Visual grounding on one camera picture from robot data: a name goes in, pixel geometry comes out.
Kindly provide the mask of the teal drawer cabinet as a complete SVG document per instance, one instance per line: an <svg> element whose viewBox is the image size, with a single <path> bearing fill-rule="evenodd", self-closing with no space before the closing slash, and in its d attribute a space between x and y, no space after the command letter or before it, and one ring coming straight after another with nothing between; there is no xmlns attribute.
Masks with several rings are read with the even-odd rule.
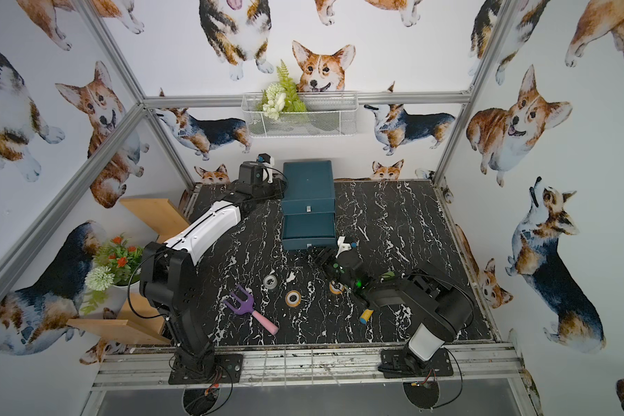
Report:
<svg viewBox="0 0 624 416"><path fill-rule="evenodd" d="M286 162L281 200L286 251L336 244L336 192L330 161Z"/></svg>

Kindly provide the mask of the orange tape roll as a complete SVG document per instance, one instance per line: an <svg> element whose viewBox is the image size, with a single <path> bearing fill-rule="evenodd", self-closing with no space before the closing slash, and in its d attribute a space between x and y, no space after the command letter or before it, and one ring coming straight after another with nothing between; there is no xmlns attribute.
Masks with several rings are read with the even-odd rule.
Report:
<svg viewBox="0 0 624 416"><path fill-rule="evenodd" d="M299 291L290 291L285 298L286 304L291 308L296 308L302 301L302 295Z"/></svg>
<svg viewBox="0 0 624 416"><path fill-rule="evenodd" d="M338 282L330 282L329 289L334 295L341 295L345 291L344 286Z"/></svg>

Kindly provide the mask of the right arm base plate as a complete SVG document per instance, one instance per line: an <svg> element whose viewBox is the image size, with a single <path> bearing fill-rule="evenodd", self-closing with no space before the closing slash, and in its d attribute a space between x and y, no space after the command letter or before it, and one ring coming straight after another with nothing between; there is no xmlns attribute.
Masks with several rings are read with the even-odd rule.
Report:
<svg viewBox="0 0 624 416"><path fill-rule="evenodd" d="M383 349L377 370L387 379L454 375L450 354L444 348L437 350L427 361L418 358L408 348Z"/></svg>

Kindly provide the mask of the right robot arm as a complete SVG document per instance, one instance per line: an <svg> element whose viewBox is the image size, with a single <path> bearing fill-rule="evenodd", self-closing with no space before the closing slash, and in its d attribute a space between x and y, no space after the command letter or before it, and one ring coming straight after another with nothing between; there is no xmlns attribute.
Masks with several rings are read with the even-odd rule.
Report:
<svg viewBox="0 0 624 416"><path fill-rule="evenodd" d="M366 272L358 251L326 248L314 256L315 265L332 284L340 284L363 310L404 305L419 326L407 342L407 366L429 362L461 329L471 325L475 301L456 283L427 262L424 269L398 277L386 272L374 277Z"/></svg>

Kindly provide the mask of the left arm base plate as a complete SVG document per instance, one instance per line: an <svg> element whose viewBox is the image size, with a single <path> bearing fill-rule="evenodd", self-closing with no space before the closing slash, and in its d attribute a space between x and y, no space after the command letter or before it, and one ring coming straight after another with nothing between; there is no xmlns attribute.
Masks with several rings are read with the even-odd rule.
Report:
<svg viewBox="0 0 624 416"><path fill-rule="evenodd" d="M243 367L244 356L239 354L206 355L198 358L177 352L168 384L236 384L240 381Z"/></svg>

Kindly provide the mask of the clear tape roll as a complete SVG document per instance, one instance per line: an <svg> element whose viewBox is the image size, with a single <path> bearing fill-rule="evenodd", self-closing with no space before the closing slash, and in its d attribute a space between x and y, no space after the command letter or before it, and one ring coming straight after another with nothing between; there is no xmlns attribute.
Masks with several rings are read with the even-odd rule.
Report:
<svg viewBox="0 0 624 416"><path fill-rule="evenodd" d="M268 291L273 291L278 286L277 277L274 275L268 275L263 279L263 287Z"/></svg>

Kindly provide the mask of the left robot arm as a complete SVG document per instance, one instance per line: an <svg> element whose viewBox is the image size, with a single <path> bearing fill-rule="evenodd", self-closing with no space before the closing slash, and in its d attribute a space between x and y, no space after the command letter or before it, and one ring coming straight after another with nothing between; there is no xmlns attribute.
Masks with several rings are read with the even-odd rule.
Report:
<svg viewBox="0 0 624 416"><path fill-rule="evenodd" d="M214 347L204 332L187 291L198 277L197 262L228 230L240 224L257 205L282 199L286 180L257 185L236 181L228 192L183 232L164 244L150 243L140 266L140 294L165 318L180 363L201 372L214 366Z"/></svg>

